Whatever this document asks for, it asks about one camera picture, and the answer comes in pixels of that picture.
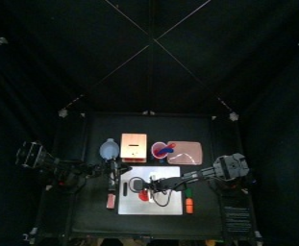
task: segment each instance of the pink object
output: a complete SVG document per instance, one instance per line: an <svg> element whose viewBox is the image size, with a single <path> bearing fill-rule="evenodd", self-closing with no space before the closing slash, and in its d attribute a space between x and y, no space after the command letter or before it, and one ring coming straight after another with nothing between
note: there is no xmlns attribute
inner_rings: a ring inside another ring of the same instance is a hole
<svg viewBox="0 0 299 246"><path fill-rule="evenodd" d="M115 194L109 194L107 209L115 208Z"/></svg>
<svg viewBox="0 0 299 246"><path fill-rule="evenodd" d="M176 143L176 152L169 153L168 162L178 165L201 165L204 163L204 150L200 142L170 141Z"/></svg>
<svg viewBox="0 0 299 246"><path fill-rule="evenodd" d="M154 155L154 157L157 159L165 159L168 157L168 154L169 153L165 153L164 155L157 155L157 153L164 149L166 148L166 143L165 142L156 142L152 146L152 154Z"/></svg>

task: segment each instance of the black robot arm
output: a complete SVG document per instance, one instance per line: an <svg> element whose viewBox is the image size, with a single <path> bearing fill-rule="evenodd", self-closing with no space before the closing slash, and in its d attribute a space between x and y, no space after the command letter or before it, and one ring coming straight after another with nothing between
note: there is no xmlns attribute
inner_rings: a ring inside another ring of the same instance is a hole
<svg viewBox="0 0 299 246"><path fill-rule="evenodd" d="M220 157L213 167L185 173L181 177L160 180L153 180L150 178L150 183L148 183L145 180L136 180L134 190L140 192L145 189L150 189L153 192L165 192L168 189L181 191L185 184L209 179L232 181L236 178L246 176L249 171L250 169L248 166L246 157L237 153L232 156Z"/></svg>

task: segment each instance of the orange box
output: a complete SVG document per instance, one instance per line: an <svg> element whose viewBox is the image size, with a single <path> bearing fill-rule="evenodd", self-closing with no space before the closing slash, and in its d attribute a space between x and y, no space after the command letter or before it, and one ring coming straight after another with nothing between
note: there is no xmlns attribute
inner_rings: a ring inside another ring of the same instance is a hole
<svg viewBox="0 0 299 246"><path fill-rule="evenodd" d="M148 135L122 134L121 157L124 162L148 162Z"/></svg>

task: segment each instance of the red object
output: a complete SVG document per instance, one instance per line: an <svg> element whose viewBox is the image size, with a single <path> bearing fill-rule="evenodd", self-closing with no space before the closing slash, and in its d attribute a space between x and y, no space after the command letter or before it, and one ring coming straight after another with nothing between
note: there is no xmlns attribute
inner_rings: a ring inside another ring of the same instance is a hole
<svg viewBox="0 0 299 246"><path fill-rule="evenodd" d="M173 142L173 143L170 143L170 144L166 146L166 148L173 149L176 146L177 146L177 144Z"/></svg>
<svg viewBox="0 0 299 246"><path fill-rule="evenodd" d="M150 196L149 196L149 191L148 190L142 190L140 193L140 198L148 202L150 200Z"/></svg>

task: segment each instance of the black curtain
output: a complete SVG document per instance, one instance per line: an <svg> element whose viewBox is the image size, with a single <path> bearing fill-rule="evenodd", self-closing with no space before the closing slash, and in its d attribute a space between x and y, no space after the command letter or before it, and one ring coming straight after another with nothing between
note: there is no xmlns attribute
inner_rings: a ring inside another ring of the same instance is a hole
<svg viewBox="0 0 299 246"><path fill-rule="evenodd" d="M242 120L265 245L299 245L299 53Z"/></svg>
<svg viewBox="0 0 299 246"><path fill-rule="evenodd" d="M21 245L37 218L41 188L33 171L15 165L25 140L53 145L58 112L42 89L0 46L0 245Z"/></svg>

